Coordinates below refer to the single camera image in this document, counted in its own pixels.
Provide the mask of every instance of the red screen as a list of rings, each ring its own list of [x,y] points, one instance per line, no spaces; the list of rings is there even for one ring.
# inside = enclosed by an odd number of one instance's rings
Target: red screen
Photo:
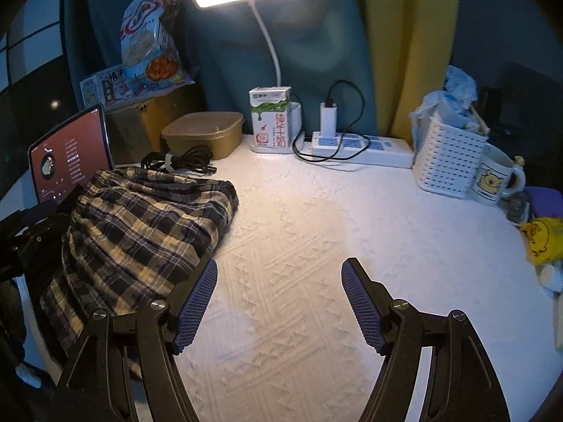
[[[85,186],[97,170],[110,168],[103,140],[100,112],[84,114],[31,150],[32,176],[39,203],[58,203]]]

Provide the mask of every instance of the table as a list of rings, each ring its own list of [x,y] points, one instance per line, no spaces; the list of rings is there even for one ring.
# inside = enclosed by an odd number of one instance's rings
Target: table
[[[358,420],[382,358],[342,289],[350,256],[420,311],[465,311],[512,421],[537,410],[563,369],[553,300],[500,210],[424,192],[410,170],[255,154],[248,136],[215,164],[240,207],[195,341],[176,358],[201,421]],[[12,190],[2,214],[26,195]],[[408,421],[418,420],[429,366],[425,349]]]

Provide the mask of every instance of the cable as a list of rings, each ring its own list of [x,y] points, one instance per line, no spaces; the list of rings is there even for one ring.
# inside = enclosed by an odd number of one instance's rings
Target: cable
[[[266,24],[264,24],[264,21],[262,20],[262,16],[260,16],[260,13],[258,12],[258,8],[256,8],[256,4],[254,2],[254,0],[250,0],[248,2],[248,6],[250,6],[250,9],[252,9],[252,13],[254,14],[254,17],[256,17],[256,22],[258,22],[258,25],[260,25],[260,29],[262,30],[262,33],[264,34],[264,38],[266,38],[266,42],[268,44],[268,47],[270,49],[270,54],[272,55],[272,60],[274,61],[274,68],[276,69],[276,79],[277,79],[277,84],[278,87],[280,87],[282,85],[282,71],[280,70],[280,63],[278,61],[278,55],[276,53],[276,50],[274,48],[274,43],[272,43],[272,38],[270,38],[270,33],[268,32],[268,29],[266,28]]]
[[[174,170],[190,170],[199,174],[215,174],[217,168],[211,166],[213,152],[207,146],[192,147],[181,157],[172,157],[170,166]],[[149,152],[141,162],[141,168],[147,170],[155,170],[157,172],[166,172],[166,155],[160,152]]]
[[[333,85],[330,86],[330,89],[328,90],[328,94],[327,97],[325,99],[325,103],[331,103],[332,101],[332,91],[334,90],[334,88],[339,85],[339,84],[346,84],[348,86],[350,86],[351,88],[353,88],[358,95],[360,95],[360,99],[361,99],[361,111],[360,111],[360,115],[358,116],[358,118],[356,120],[354,120],[353,122],[350,122],[348,124],[348,126],[344,129],[344,131],[342,132],[342,137],[340,138],[340,142],[339,142],[339,146],[336,148],[336,151],[332,154],[329,155],[328,157],[322,157],[322,156],[318,156],[318,155],[312,155],[312,154],[304,154],[302,152],[299,152],[299,149],[297,149],[297,139],[301,136],[302,133],[305,132],[305,108],[303,108],[303,103],[301,102],[301,99],[299,98],[299,96],[296,93],[293,93],[293,96],[295,96],[295,98],[297,99],[297,101],[299,102],[299,104],[301,105],[301,129],[299,129],[299,133],[297,134],[297,137],[293,140],[292,143],[292,148],[293,148],[293,152],[295,153],[295,155],[300,158],[301,160],[304,160],[306,162],[309,163],[321,163],[321,162],[326,162],[329,160],[334,160],[334,161],[346,161],[346,160],[352,160],[354,157],[357,157],[358,155],[360,155],[362,152],[366,151],[369,148],[369,145],[371,144],[371,141],[369,140],[369,138],[367,136],[365,136],[364,134],[361,133],[356,133],[356,132],[352,132],[351,128],[360,121],[360,119],[363,117],[364,115],[364,111],[365,111],[365,97],[364,94],[362,94],[361,90],[359,89],[358,86],[356,86],[356,84],[354,84],[351,81],[347,81],[346,79],[339,79],[338,81],[336,81]],[[342,148],[342,143],[344,142],[344,135],[347,133],[351,133],[351,134],[355,134],[357,136],[361,136],[365,139],[365,141],[367,142],[365,147],[360,149],[357,153],[348,156],[348,157],[336,157],[337,153],[340,152],[340,149]]]

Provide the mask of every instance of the silver screw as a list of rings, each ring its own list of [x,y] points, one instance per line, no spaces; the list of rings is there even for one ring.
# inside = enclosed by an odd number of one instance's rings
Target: silver screw
[[[105,309],[97,309],[94,311],[94,314],[92,314],[92,317],[94,317],[95,321],[100,321],[104,319],[106,315],[108,314],[106,313]]]
[[[399,311],[406,311],[409,309],[409,302],[402,299],[393,300],[393,307]]]
[[[150,304],[150,309],[153,311],[162,311],[166,307],[166,301],[164,300],[154,300],[153,303]]]
[[[454,309],[454,310],[451,312],[451,316],[452,316],[455,320],[457,320],[457,321],[459,321],[459,322],[463,322],[465,319],[467,319],[467,316],[465,315],[465,312],[460,311],[460,310],[458,310],[458,309]]]

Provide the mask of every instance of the cartoon dog on mug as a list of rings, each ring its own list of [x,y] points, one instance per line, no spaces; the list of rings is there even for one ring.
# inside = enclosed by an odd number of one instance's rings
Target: cartoon dog on mug
[[[481,187],[485,192],[495,195],[499,191],[502,181],[503,179],[491,173],[491,170],[486,170],[481,175],[479,187]]]

